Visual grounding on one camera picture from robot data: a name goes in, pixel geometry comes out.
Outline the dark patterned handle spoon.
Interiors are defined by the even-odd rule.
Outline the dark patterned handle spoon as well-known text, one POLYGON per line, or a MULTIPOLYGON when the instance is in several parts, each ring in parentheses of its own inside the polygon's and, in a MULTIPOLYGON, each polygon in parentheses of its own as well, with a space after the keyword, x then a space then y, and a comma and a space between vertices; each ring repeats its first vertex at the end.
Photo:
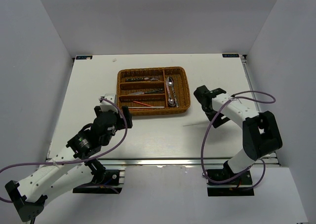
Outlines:
POLYGON ((173 85, 170 85, 170 87, 171 87, 171 90, 172 90, 172 93, 173 93, 173 98, 174 98, 174 101, 175 101, 175 105, 176 105, 176 107, 178 108, 178 107, 179 107, 179 104, 178 104, 178 100, 177 100, 177 97, 176 97, 176 93, 175 93, 174 86, 173 86, 173 85))

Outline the dark handled knife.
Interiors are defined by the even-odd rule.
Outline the dark handled knife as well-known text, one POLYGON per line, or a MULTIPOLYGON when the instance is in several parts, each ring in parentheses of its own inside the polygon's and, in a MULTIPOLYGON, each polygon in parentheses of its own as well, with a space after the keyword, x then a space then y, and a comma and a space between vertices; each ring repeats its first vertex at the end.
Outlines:
POLYGON ((154 90, 149 90, 149 91, 138 91, 138 92, 133 92, 130 93, 129 95, 144 95, 144 94, 159 94, 159 93, 163 93, 164 89, 163 88, 159 88, 159 89, 154 89, 154 90))

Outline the dark handled fork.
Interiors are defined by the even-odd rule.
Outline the dark handled fork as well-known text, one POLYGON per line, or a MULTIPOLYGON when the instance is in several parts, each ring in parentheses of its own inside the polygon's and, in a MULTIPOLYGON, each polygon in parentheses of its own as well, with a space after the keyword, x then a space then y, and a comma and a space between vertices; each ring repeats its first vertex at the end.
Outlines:
POLYGON ((135 77, 135 78, 128 78, 126 82, 138 82, 138 81, 150 81, 149 77, 135 77))

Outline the pink handled fork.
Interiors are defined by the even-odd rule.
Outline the pink handled fork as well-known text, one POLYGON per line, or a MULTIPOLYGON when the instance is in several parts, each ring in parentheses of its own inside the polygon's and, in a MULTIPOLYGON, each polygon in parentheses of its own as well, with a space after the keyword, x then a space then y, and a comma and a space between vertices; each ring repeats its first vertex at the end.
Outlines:
POLYGON ((144 81, 161 81, 159 77, 145 77, 144 81))

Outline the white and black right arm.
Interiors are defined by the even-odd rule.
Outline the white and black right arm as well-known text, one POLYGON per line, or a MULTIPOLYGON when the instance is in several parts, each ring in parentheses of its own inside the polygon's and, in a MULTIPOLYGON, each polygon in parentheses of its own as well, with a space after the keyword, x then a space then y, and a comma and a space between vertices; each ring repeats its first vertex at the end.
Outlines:
POLYGON ((229 95, 224 89, 209 90, 205 85, 194 91, 194 96, 210 121, 202 140, 200 150, 201 167, 206 179, 213 184, 234 184, 248 169, 262 157, 282 147, 282 139, 274 114, 270 111, 253 110, 241 100, 254 101, 244 92, 229 95), (234 122, 242 130, 242 148, 227 160, 219 177, 210 177, 204 164, 204 147, 211 128, 218 128, 226 122, 234 122))

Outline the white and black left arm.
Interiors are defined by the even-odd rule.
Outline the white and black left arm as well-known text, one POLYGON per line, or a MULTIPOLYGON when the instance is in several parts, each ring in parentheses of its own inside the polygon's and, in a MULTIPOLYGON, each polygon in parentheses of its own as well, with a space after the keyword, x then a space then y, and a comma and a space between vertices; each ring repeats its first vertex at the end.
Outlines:
POLYGON ((33 222, 56 197, 78 186, 102 186, 118 182, 117 171, 107 171, 94 155, 107 146, 118 130, 132 127, 127 106, 120 111, 94 108, 96 118, 72 137, 48 164, 20 181, 9 181, 5 189, 21 221, 33 222))

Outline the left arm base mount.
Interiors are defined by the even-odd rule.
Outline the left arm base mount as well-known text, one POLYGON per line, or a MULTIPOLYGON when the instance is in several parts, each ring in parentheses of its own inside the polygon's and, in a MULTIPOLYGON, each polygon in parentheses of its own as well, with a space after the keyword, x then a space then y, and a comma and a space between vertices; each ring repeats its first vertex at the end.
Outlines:
POLYGON ((84 162, 84 168, 88 169, 88 182, 75 187, 73 193, 120 194, 120 170, 107 169, 97 159, 84 162))

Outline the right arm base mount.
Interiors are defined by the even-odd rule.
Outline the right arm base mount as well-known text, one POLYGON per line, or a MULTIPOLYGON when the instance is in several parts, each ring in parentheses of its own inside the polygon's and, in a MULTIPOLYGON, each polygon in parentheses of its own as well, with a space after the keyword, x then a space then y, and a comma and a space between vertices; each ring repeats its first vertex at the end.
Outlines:
POLYGON ((223 184, 211 183, 203 172, 202 177, 206 179, 209 197, 254 196, 253 181, 249 171, 223 184))

